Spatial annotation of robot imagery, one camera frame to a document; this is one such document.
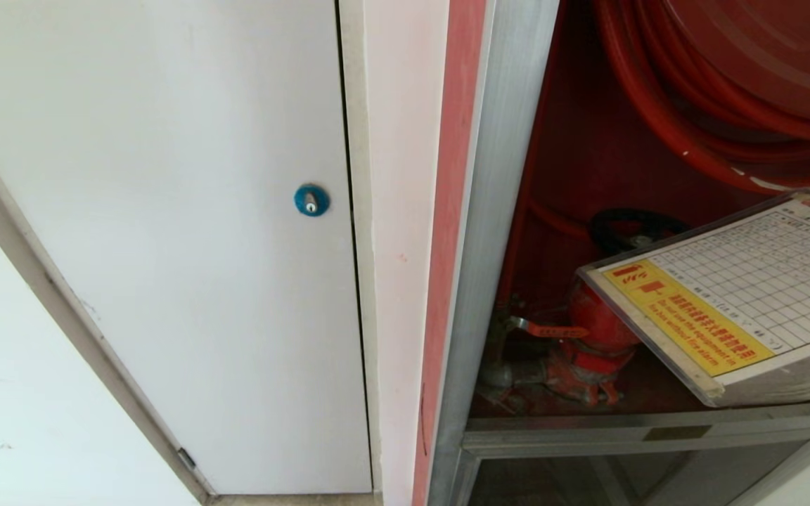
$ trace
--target red fire hose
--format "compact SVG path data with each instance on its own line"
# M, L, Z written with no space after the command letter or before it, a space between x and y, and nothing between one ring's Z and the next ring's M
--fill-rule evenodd
M810 176L752 177L730 160L764 164L810 158L810 119L756 99L712 67L684 38L658 0L596 0L605 52L646 124L694 169L758 193L810 188ZM745 143L704 131L669 102L650 66L703 112L736 127L773 132L788 141Z

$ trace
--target table grid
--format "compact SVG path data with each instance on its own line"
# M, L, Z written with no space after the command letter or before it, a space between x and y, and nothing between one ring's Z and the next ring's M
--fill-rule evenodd
M810 223L759 217L650 257L778 355L810 343Z

